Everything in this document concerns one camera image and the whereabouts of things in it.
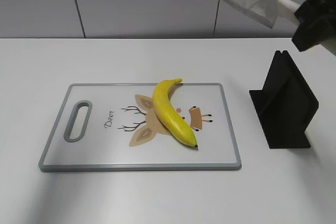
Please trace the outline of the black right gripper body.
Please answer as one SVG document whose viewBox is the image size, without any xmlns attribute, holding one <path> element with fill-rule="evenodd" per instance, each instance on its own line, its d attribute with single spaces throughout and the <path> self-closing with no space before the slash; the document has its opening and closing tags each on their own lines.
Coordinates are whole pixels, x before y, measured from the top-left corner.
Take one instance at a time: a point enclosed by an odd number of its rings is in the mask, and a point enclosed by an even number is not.
<svg viewBox="0 0 336 224">
<path fill-rule="evenodd" d="M 335 39 L 335 0 L 305 0 L 294 16 L 299 26 L 292 42 L 299 51 Z"/>
</svg>

